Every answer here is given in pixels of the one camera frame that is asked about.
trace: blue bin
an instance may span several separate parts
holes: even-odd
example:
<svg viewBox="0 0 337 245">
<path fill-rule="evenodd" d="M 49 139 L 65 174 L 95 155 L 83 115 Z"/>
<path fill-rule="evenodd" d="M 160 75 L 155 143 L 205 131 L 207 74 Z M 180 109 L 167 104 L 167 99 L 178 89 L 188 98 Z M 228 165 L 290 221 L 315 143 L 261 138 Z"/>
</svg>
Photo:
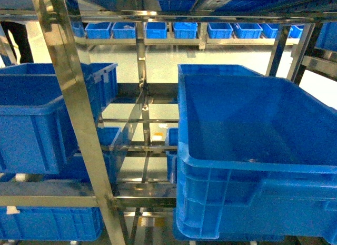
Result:
<svg viewBox="0 0 337 245">
<path fill-rule="evenodd" d="M 102 111 L 117 96 L 117 63 L 93 63 L 92 69 L 97 91 L 100 95 Z"/>
<path fill-rule="evenodd" d="M 135 23 L 118 22 L 112 26 L 114 38 L 136 38 Z"/>
<path fill-rule="evenodd" d="M 106 106 L 117 92 L 116 65 L 92 64 L 94 77 L 86 80 L 93 82 L 87 91 L 96 120 L 102 112 L 99 97 Z M 0 172 L 58 174 L 78 146 L 53 65 L 2 68 L 0 83 Z"/>
<path fill-rule="evenodd" d="M 325 23 L 317 39 L 316 47 L 337 51 L 337 23 Z"/>
<path fill-rule="evenodd" d="M 6 214 L 6 207 L 0 207 L 0 239 L 94 241 L 103 230 L 99 208 L 17 209 L 19 214 Z"/>
<path fill-rule="evenodd" d="M 207 30 L 210 38 L 231 38 L 233 28 L 228 23 L 209 23 Z"/>
<path fill-rule="evenodd" d="M 262 28 L 259 24 L 236 23 L 232 24 L 238 38 L 260 38 Z"/>
<path fill-rule="evenodd" d="M 112 22 L 90 23 L 85 30 L 88 38 L 110 38 L 112 25 Z"/>
<path fill-rule="evenodd" d="M 167 129 L 166 146 L 177 146 L 178 145 L 178 128 Z M 167 151 L 167 180 L 170 183 L 177 183 L 177 151 Z"/>
<path fill-rule="evenodd" d="M 337 111 L 286 79 L 201 72 L 179 65 L 178 229 L 337 244 Z"/>
<path fill-rule="evenodd" d="M 290 28 L 289 37 L 300 38 L 303 33 L 304 25 L 293 25 Z"/>
<path fill-rule="evenodd" d="M 174 23 L 174 37 L 175 38 L 196 38 L 197 23 Z"/>
<path fill-rule="evenodd" d="M 208 241 L 209 239 L 193 239 L 182 234 L 176 224 L 176 209 L 173 210 L 173 236 L 179 241 Z M 250 234 L 250 233 L 220 233 L 219 238 L 212 240 L 214 241 L 283 241 L 284 236 L 273 236 L 268 234 Z"/>
<path fill-rule="evenodd" d="M 162 11 L 189 11 L 196 0 L 157 0 Z"/>
<path fill-rule="evenodd" d="M 262 32 L 267 38 L 276 38 L 279 24 L 260 24 Z"/>
<path fill-rule="evenodd" d="M 103 128 L 98 129 L 98 138 L 102 145 L 114 145 L 119 134 L 121 133 L 121 128 Z M 117 174 L 119 169 L 116 167 L 116 156 L 111 152 L 103 153 L 106 170 L 109 176 L 110 183 L 116 183 Z M 89 175 L 86 170 L 83 157 L 80 153 L 75 153 L 74 156 L 69 160 L 68 164 L 64 167 L 60 174 L 57 175 L 45 175 L 45 180 L 50 179 L 72 179 L 79 180 L 83 183 L 89 183 Z"/>
<path fill-rule="evenodd" d="M 167 38 L 167 26 L 162 22 L 149 22 L 146 25 L 146 38 Z"/>
</svg>

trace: metal frame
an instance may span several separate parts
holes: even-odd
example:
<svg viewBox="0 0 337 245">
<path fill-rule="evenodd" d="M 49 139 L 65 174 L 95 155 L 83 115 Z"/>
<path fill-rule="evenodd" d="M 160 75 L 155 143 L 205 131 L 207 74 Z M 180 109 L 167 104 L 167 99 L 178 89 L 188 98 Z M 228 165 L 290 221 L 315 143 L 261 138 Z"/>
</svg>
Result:
<svg viewBox="0 0 337 245">
<path fill-rule="evenodd" d="M 178 120 L 151 120 L 148 104 L 176 103 L 177 84 L 148 84 L 146 79 L 146 45 L 198 45 L 205 49 L 207 45 L 227 45 L 232 41 L 211 40 L 207 36 L 206 22 L 261 22 L 284 23 L 274 40 L 258 39 L 256 43 L 274 43 L 269 62 L 267 76 L 276 76 L 277 68 L 287 41 L 289 25 L 308 23 L 299 41 L 297 52 L 291 66 L 288 78 L 299 84 L 304 70 L 312 70 L 330 79 L 337 80 L 337 53 L 314 49 L 315 42 L 322 28 L 322 21 L 336 21 L 337 13 L 217 13 L 205 11 L 209 5 L 207 0 L 200 0 L 194 5 L 193 12 L 154 12 L 144 11 L 143 0 L 136 0 L 136 11 L 90 11 L 81 13 L 77 0 L 33 0 L 34 11 L 0 10 L 1 19 L 34 20 L 38 19 L 52 58 L 56 75 L 69 111 L 75 134 L 88 170 L 91 184 L 73 183 L 2 183 L 0 187 L 0 205 L 46 206 L 46 207 L 99 207 L 112 244 L 133 243 L 136 223 L 139 216 L 144 215 L 141 208 L 147 208 L 146 216 L 156 217 L 160 213 L 152 212 L 155 207 L 175 207 L 175 185 L 169 183 L 146 183 L 148 159 L 151 156 L 165 156 L 165 150 L 176 149 L 176 146 L 166 147 L 160 144 L 152 145 L 150 139 L 150 123 L 177 123 Z M 173 40 L 172 37 L 163 41 L 144 38 L 144 23 L 149 21 L 198 21 L 201 22 L 199 40 Z M 86 40 L 76 37 L 72 31 L 73 23 L 82 21 L 130 21 L 136 24 L 136 40 Z M 3 39 L 0 29 L 0 53 L 8 55 L 8 43 Z M 247 45 L 247 40 L 236 40 L 235 45 Z M 126 44 L 137 46 L 138 84 L 119 84 L 119 93 L 114 103 L 134 103 L 130 117 L 125 120 L 103 120 L 102 122 L 126 122 L 123 131 L 127 130 L 130 139 L 138 123 L 143 124 L 144 143 L 131 143 L 127 146 L 117 146 L 113 149 L 123 163 L 126 152 L 131 156 L 145 157 L 145 166 L 141 183 L 119 183 L 111 185 L 102 156 L 96 126 L 85 85 L 86 75 L 92 74 L 88 45 L 95 44 Z M 123 213 L 128 207 L 135 207 L 134 213 Z M 133 215 L 134 228 L 128 236 L 125 215 Z"/>
</svg>

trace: shelving unit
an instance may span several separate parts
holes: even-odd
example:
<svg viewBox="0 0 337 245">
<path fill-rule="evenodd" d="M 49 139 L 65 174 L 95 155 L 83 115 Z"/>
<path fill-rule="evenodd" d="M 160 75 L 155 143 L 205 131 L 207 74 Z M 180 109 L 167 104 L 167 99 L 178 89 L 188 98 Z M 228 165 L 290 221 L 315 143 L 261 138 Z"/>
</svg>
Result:
<svg viewBox="0 0 337 245">
<path fill-rule="evenodd" d="M 266 38 L 264 35 L 261 38 L 237 38 L 234 34 L 232 38 L 210 38 L 207 33 L 207 25 L 201 24 L 199 28 L 199 33 L 205 35 L 199 35 L 196 39 L 179 39 L 174 38 L 174 33 L 172 32 L 172 23 L 169 23 L 169 32 L 167 38 L 145 38 L 144 42 L 146 46 L 158 46 L 158 45 L 172 45 L 172 46 L 198 46 L 199 49 L 203 50 L 207 46 L 272 46 L 275 42 L 274 38 Z M 286 45 L 291 46 L 299 43 L 299 38 L 290 38 L 287 40 Z M 110 38 L 104 39 L 86 39 L 86 44 L 88 46 L 96 45 L 136 45 L 135 39 L 116 39 Z"/>
<path fill-rule="evenodd" d="M 306 0 L 308 5 L 316 0 Z M 3 9 L 0 18 L 5 20 L 39 20 L 43 35 L 52 58 L 55 72 L 70 114 L 72 125 L 80 146 L 91 184 L 78 183 L 44 183 L 2 182 L 0 184 L 0 205 L 42 206 L 42 207 L 99 207 L 112 244 L 130 244 L 134 241 L 139 217 L 152 218 L 165 215 L 166 212 L 151 212 L 156 207 L 175 207 L 176 186 L 168 183 L 146 183 L 146 167 L 151 156 L 164 155 L 166 150 L 175 150 L 176 146 L 155 145 L 150 139 L 150 123 L 177 122 L 172 120 L 150 120 L 148 104 L 176 102 L 177 84 L 149 84 L 146 75 L 146 45 L 196 45 L 205 49 L 207 45 L 252 44 L 252 40 L 211 40 L 207 36 L 207 22 L 251 22 L 251 23 L 282 23 L 274 40 L 258 39 L 254 43 L 272 44 L 273 50 L 266 76 L 276 76 L 285 45 L 295 44 L 297 40 L 287 40 L 290 25 L 306 24 L 303 35 L 294 53 L 294 60 L 288 74 L 288 79 L 299 84 L 305 70 L 310 70 L 337 81 L 337 53 L 315 49 L 315 42 L 322 28 L 322 22 L 337 21 L 337 12 L 308 11 L 279 12 L 216 12 L 214 9 L 225 5 L 230 0 L 198 0 L 190 12 L 161 12 L 157 5 L 151 8 L 146 0 L 132 0 L 133 7 L 124 6 L 116 1 L 118 8 L 98 11 L 80 12 L 77 0 L 33 0 L 34 9 Z M 72 31 L 72 23 L 81 22 L 136 22 L 136 40 L 86 40 L 76 37 Z M 158 22 L 195 22 L 201 23 L 198 40 L 147 40 L 144 38 L 144 23 Z M 0 29 L 0 54 L 6 65 L 15 64 L 8 41 Z M 134 103 L 130 117 L 127 120 L 104 120 L 104 122 L 126 122 L 122 133 L 128 131 L 132 139 L 138 123 L 143 124 L 143 143 L 132 143 L 130 146 L 116 147 L 116 155 L 122 150 L 128 150 L 129 156 L 144 156 L 145 168 L 141 183 L 121 183 L 111 186 L 105 168 L 102 150 L 97 137 L 95 124 L 86 86 L 84 84 L 81 64 L 90 65 L 88 45 L 114 44 L 136 45 L 138 84 L 119 84 L 118 97 L 114 103 Z M 125 219 L 125 208 L 136 208 L 134 212 L 135 225 L 129 236 Z M 143 214 L 140 208 L 147 208 Z"/>
</svg>

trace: crate rim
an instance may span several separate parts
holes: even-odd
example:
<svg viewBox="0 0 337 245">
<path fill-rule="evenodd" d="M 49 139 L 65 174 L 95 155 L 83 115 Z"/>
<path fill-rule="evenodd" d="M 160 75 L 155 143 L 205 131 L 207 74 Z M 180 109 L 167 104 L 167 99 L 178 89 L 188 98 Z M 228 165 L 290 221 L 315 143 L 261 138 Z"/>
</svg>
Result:
<svg viewBox="0 0 337 245">
<path fill-rule="evenodd" d="M 90 25 L 97 25 L 97 24 L 102 24 L 102 23 L 109 23 L 107 28 L 99 28 L 99 29 L 91 29 L 89 28 Z M 85 31 L 109 31 L 111 29 L 111 26 L 113 25 L 114 23 L 113 22 L 95 22 L 95 23 L 89 23 L 86 28 L 84 29 Z"/>
<path fill-rule="evenodd" d="M 211 24 L 227 24 L 230 27 L 230 29 L 213 29 L 211 27 Z M 211 31 L 233 31 L 233 27 L 231 26 L 230 23 L 222 23 L 222 22 L 208 23 L 208 27 Z"/>
</svg>

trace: dark clothing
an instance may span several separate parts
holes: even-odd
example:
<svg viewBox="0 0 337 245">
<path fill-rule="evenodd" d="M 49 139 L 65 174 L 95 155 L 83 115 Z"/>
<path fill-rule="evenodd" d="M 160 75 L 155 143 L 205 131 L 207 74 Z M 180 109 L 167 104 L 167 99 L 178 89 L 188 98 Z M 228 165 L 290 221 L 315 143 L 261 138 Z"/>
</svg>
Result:
<svg viewBox="0 0 337 245">
<path fill-rule="evenodd" d="M 14 41 L 19 47 L 20 51 L 20 63 L 26 62 L 34 62 L 33 55 L 31 51 L 31 46 L 29 45 L 28 41 L 28 34 L 25 25 L 14 23 L 14 22 L 1 22 L 1 26 L 6 34 L 8 42 L 11 46 L 11 49 L 14 53 L 15 58 L 17 59 L 12 41 L 9 37 L 8 31 L 10 31 L 13 35 Z"/>
</svg>

